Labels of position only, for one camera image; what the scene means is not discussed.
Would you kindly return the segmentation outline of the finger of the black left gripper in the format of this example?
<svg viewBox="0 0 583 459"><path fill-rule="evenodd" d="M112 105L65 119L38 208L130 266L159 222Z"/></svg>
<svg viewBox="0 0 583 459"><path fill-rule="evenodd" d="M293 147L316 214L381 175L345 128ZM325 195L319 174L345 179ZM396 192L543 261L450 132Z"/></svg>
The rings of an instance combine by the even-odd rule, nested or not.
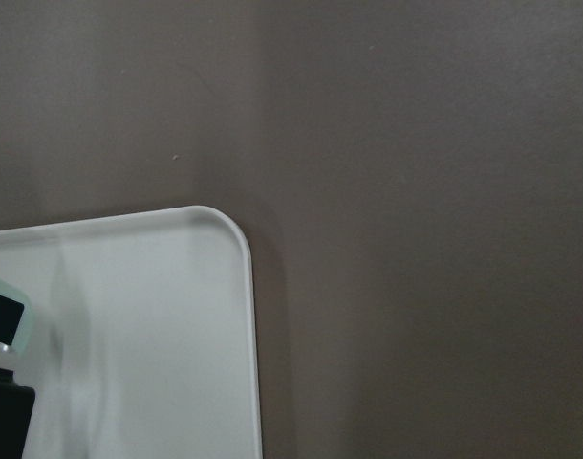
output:
<svg viewBox="0 0 583 459"><path fill-rule="evenodd" d="M0 295L0 356L10 354L25 306ZM0 458L20 458L32 417L35 391L14 379L9 363L0 358Z"/></svg>

